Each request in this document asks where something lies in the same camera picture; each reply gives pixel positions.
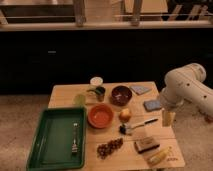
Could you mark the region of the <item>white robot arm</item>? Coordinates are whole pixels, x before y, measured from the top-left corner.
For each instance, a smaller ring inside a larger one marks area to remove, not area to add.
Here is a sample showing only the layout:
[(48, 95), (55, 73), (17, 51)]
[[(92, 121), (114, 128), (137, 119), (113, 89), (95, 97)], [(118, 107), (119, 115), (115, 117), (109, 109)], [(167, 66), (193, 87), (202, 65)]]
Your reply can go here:
[(195, 104), (204, 114), (207, 123), (213, 124), (213, 89), (203, 84), (206, 79), (205, 68), (191, 63), (169, 71), (165, 77), (165, 87), (158, 99), (163, 107), (162, 125), (171, 126), (175, 113), (185, 100)]

